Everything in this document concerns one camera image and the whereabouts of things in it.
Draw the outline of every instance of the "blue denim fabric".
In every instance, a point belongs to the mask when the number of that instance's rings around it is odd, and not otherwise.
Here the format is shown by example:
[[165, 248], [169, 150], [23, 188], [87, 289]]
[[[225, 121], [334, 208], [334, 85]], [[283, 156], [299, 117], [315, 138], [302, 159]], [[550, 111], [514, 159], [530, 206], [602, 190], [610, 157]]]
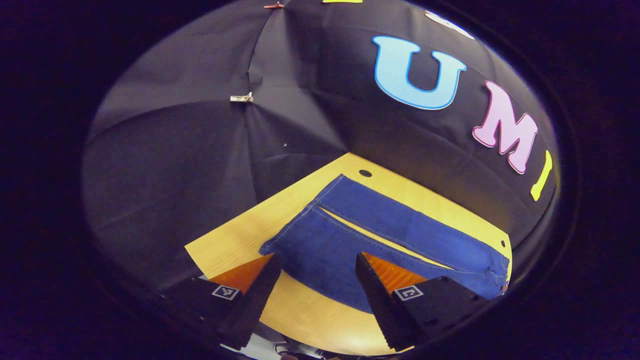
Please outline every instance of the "blue denim fabric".
[[[447, 263], [454, 270], [390, 248], [332, 218], [322, 208], [427, 258]], [[262, 244], [261, 254], [272, 252], [282, 255], [283, 269], [293, 278], [333, 300], [368, 313], [371, 309], [354, 271], [360, 252], [427, 279], [448, 276], [487, 299], [502, 295], [508, 264], [506, 258], [486, 244], [343, 175], [324, 188], [275, 237]]]

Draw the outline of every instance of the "wooden table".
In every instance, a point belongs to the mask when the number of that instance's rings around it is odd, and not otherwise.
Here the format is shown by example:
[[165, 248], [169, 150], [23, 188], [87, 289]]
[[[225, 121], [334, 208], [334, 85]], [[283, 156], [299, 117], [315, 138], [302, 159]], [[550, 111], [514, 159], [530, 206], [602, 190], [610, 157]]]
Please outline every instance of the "wooden table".
[[[369, 171], [365, 177], [360, 170]], [[259, 258], [258, 250], [338, 175], [344, 174], [372, 190], [487, 243], [509, 259], [509, 236], [479, 216], [379, 165], [347, 153], [242, 215], [186, 245], [193, 261], [212, 278]], [[371, 233], [385, 245], [433, 263]], [[372, 314], [325, 297], [282, 272], [260, 321], [307, 345], [342, 354], [393, 354]]]

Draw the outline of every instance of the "pink letter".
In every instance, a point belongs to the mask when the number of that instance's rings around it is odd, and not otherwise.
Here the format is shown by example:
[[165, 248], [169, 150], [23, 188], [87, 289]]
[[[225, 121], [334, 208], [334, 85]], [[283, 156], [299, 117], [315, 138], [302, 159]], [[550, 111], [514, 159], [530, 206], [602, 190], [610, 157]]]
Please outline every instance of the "pink letter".
[[473, 135], [476, 140], [487, 147], [494, 147], [495, 132], [500, 127], [500, 155], [504, 155], [517, 142], [518, 146], [507, 157], [509, 164], [518, 174], [524, 174], [527, 160], [533, 147], [533, 140], [538, 133], [538, 126], [527, 113], [516, 122], [509, 95], [495, 83], [486, 82], [491, 93], [489, 109], [482, 126], [474, 127]]

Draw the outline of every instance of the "blue letter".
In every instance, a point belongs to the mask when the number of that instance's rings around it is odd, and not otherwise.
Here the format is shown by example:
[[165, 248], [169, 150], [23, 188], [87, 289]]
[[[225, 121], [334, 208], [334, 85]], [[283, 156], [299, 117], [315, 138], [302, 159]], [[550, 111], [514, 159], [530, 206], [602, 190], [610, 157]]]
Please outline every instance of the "blue letter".
[[387, 95], [424, 110], [444, 109], [453, 102], [460, 72], [467, 69], [462, 61], [440, 51], [433, 51], [431, 55], [440, 62], [440, 73], [436, 88], [425, 91], [409, 82], [411, 56], [420, 51], [418, 45], [394, 37], [374, 37], [373, 42], [379, 47], [376, 82]]

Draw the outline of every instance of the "black background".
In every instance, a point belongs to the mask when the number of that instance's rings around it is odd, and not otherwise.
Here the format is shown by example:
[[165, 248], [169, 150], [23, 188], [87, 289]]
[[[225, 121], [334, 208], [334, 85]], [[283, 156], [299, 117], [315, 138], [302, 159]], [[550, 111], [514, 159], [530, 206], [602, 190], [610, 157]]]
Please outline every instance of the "black background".
[[[577, 136], [584, 188], [572, 241], [545, 283], [503, 326], [462, 334], [435, 355], [637, 358], [640, 269], [630, 221], [637, 213], [639, 9], [628, 1], [447, 3], [504, 37], [552, 84]], [[3, 205], [10, 227], [3, 236], [0, 357], [205, 357], [177, 334], [135, 320], [67, 248], [89, 236], [78, 164], [102, 96], [148, 47], [212, 8], [148, 0], [1, 5]]]

